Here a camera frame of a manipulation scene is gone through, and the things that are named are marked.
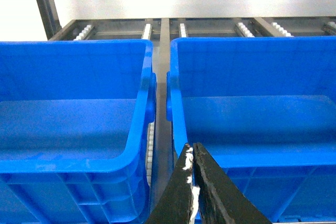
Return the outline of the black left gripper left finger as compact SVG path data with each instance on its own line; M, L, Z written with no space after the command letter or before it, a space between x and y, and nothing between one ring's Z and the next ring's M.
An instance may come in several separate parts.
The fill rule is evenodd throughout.
M198 186L193 185L193 148L185 144L170 180L146 223L194 223Z

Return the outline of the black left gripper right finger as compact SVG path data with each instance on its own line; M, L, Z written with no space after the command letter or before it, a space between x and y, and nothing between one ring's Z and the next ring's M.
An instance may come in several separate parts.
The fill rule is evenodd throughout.
M271 223L237 188L201 144L193 145L202 223Z

